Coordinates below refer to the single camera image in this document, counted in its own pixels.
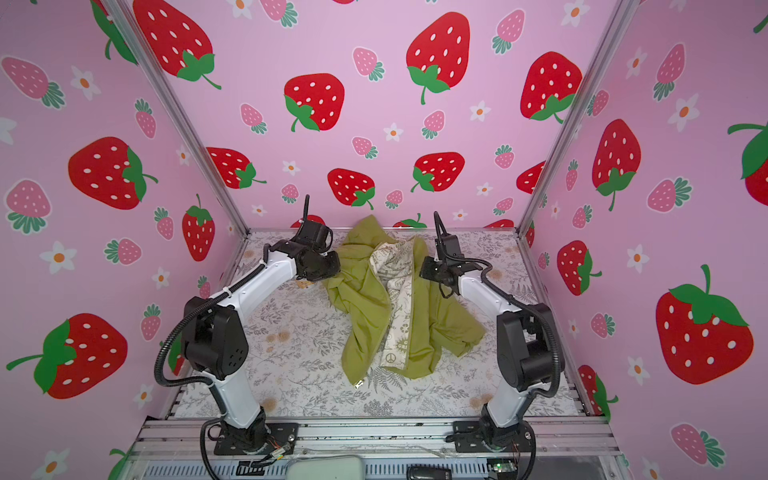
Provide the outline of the green zip jacket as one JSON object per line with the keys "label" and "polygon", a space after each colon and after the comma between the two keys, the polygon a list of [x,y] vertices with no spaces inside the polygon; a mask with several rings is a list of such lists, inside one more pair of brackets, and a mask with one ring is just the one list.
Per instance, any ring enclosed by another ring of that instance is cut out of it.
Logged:
{"label": "green zip jacket", "polygon": [[423,238],[397,240],[368,216],[336,253],[340,272],[324,285],[331,304],[349,316],[341,367],[351,384],[363,381],[374,365],[409,379],[428,376],[443,351],[461,357],[485,336],[461,303],[420,277],[428,256]]}

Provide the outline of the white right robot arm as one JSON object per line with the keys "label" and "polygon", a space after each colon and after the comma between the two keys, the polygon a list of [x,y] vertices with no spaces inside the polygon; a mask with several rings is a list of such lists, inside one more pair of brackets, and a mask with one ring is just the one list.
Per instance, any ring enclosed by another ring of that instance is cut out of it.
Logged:
{"label": "white right robot arm", "polygon": [[485,404],[474,432],[452,435],[456,444],[481,443],[503,451],[519,439],[532,439],[524,417],[538,397],[553,398],[560,388],[564,361],[551,310],[543,303],[525,304],[490,279],[490,262],[463,254],[457,236],[439,227],[437,256],[427,257],[420,276],[447,287],[447,298],[459,296],[496,319],[496,358],[502,376]]}

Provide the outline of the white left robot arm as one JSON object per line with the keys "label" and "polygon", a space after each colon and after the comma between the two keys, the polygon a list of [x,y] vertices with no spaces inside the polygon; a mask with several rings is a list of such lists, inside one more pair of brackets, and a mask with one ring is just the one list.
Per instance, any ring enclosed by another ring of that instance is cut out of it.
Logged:
{"label": "white left robot arm", "polygon": [[242,322],[281,285],[291,280],[318,282],[340,272],[331,250],[333,231],[308,218],[289,239],[266,244],[262,259],[234,284],[211,298],[194,297],[172,329],[154,364],[157,384],[204,384],[219,409],[213,423],[218,443],[255,454],[270,443],[264,408],[247,379],[249,343]]}

